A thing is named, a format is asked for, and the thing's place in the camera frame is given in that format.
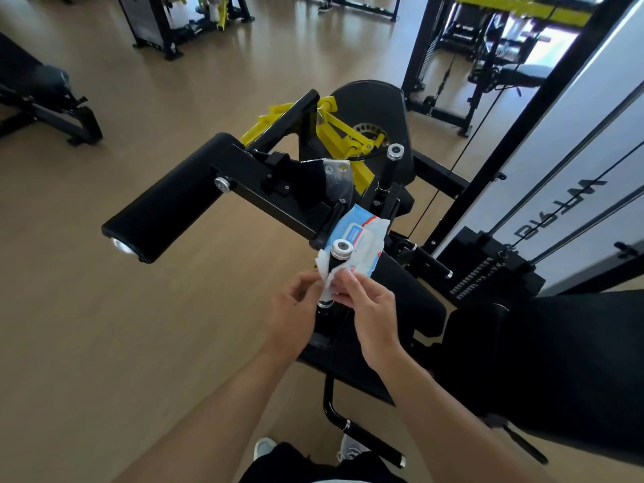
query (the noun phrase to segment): black pants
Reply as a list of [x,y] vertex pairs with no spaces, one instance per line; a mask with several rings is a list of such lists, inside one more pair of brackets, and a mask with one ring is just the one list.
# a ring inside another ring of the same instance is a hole
[[324,480],[357,480],[368,483],[405,483],[391,474],[372,452],[345,459],[338,466],[315,464],[286,442],[257,458],[239,483],[312,483]]

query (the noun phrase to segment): white panel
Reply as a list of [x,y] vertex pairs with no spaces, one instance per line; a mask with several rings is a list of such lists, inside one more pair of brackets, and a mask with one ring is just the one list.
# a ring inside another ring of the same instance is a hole
[[[463,227],[489,230],[566,154],[640,83],[644,51],[633,41],[644,39],[642,0],[632,8],[577,79],[533,129],[503,168],[505,181],[487,187],[451,231],[438,255]],[[640,121],[629,123],[639,131]]]
[[[560,203],[566,203],[572,198],[569,189],[584,188],[586,183],[580,184],[581,180],[598,178],[641,144],[644,140],[642,121],[644,98],[640,97],[508,220],[494,234],[494,238],[503,244],[513,244],[530,230],[536,230],[517,245],[521,257],[532,259],[641,186],[644,183],[644,147],[640,147],[601,178],[601,182],[605,184],[592,186],[592,194],[580,194],[570,204],[574,205],[572,208],[565,207],[555,213],[561,208]],[[544,220],[545,227],[531,229]]]
[[536,266],[545,279],[542,291],[618,252],[613,244],[635,244],[644,239],[644,196],[563,246]]

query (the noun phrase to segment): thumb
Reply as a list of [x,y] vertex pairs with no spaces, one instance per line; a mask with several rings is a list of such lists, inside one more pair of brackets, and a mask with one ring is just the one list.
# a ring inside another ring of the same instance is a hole
[[302,303],[317,305],[320,295],[322,294],[322,290],[324,290],[324,281],[318,279],[318,281],[309,287]]
[[344,287],[354,303],[359,304],[371,301],[369,295],[366,294],[365,289],[362,284],[360,284],[357,277],[346,269],[342,270],[340,274]]

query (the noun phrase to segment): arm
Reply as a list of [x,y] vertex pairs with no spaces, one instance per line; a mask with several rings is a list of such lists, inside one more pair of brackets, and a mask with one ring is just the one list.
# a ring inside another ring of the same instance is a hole
[[302,273],[272,297],[262,349],[113,483],[228,482],[266,404],[313,332],[323,284]]
[[372,279],[348,272],[341,273],[334,288],[334,300],[356,311],[356,332],[365,360],[387,387],[436,482],[551,481],[404,351],[398,341],[393,293]]

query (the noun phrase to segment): wooden floor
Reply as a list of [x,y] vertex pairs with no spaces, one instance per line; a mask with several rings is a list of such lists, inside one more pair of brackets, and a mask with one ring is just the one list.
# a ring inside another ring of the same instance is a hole
[[[132,48],[116,0],[0,0],[0,30],[65,68],[105,135],[73,149],[36,124],[0,142],[0,481],[109,481],[254,353],[270,292],[312,266],[306,241],[235,195],[151,266],[100,232],[213,134],[240,136],[269,105],[360,78],[399,85],[426,0],[402,0],[395,25],[341,9],[318,16],[302,0],[247,1],[255,23],[205,35],[170,63]],[[428,86],[448,63],[431,68]],[[467,70],[458,60],[442,105],[463,110]],[[457,172],[476,173],[528,97],[502,96]],[[414,147],[446,165],[465,145],[438,121],[411,114],[409,125]],[[417,203],[395,229],[422,242],[449,200],[439,196],[423,214],[435,190],[419,182],[410,190]],[[322,412],[322,380],[293,366],[256,436],[333,462],[341,432]],[[336,400],[407,454],[410,482],[429,480],[393,407],[345,386]],[[532,440],[561,481],[642,480],[627,465]]]

